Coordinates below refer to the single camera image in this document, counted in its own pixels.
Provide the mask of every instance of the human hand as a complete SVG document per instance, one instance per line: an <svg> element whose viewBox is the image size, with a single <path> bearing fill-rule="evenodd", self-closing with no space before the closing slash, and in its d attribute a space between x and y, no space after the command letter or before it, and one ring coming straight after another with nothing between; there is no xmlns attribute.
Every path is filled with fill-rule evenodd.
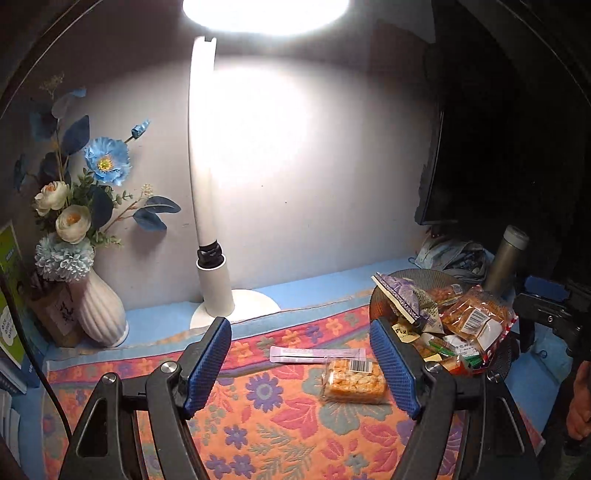
<svg viewBox="0 0 591 480"><path fill-rule="evenodd" d="M573 385L574 397L566 417L569 436L575 440L583 440L591 433L591 392L587 386L590 366L590 362L583 362L577 371Z"/></svg>

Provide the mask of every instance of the metal thermos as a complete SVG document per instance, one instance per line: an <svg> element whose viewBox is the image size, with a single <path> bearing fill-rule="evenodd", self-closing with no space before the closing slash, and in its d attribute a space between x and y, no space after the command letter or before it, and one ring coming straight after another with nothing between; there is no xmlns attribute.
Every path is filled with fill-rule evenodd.
<svg viewBox="0 0 591 480"><path fill-rule="evenodd" d="M530 237L525 232L513 225L507 226L484 282L483 287L486 291L499 296L503 295L515 273L519 256L529 241Z"/></svg>

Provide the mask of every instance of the barcode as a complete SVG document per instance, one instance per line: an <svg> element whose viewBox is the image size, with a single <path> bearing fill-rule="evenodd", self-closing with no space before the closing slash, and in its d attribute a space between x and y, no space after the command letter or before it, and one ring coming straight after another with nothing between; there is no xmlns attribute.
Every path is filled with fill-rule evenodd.
<svg viewBox="0 0 591 480"><path fill-rule="evenodd" d="M360 372L363 374L370 374L373 370L374 363L364 360L349 360L349 370L352 372Z"/></svg>
<svg viewBox="0 0 591 480"><path fill-rule="evenodd" d="M488 319L490 319L489 316L485 315L478 309L474 309L460 331L464 333L470 333L471 335L476 335L478 332L480 332L480 329Z"/></svg>

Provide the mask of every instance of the plastic bag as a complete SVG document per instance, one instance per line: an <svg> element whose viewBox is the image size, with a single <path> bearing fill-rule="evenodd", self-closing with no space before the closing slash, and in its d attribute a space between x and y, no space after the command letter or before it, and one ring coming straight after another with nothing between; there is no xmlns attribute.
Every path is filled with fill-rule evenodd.
<svg viewBox="0 0 591 480"><path fill-rule="evenodd" d="M442 316L444 327L486 352L515 321L515 312L501 299L472 287Z"/></svg>
<svg viewBox="0 0 591 480"><path fill-rule="evenodd" d="M386 379L375 360L327 359L321 400L380 404L386 401Z"/></svg>
<svg viewBox="0 0 591 480"><path fill-rule="evenodd" d="M464 293L462 286L454 283L446 287L437 287L427 290L427 294L437 304L439 312L444 312L447 307L453 305Z"/></svg>

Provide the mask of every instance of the pink stick packet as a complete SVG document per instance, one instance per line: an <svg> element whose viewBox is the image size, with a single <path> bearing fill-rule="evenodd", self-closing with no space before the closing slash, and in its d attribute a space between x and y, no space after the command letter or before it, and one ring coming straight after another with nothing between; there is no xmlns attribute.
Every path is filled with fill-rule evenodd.
<svg viewBox="0 0 591 480"><path fill-rule="evenodd" d="M365 348L285 348L272 346L269 361L275 364L323 364L326 358L365 360Z"/></svg>

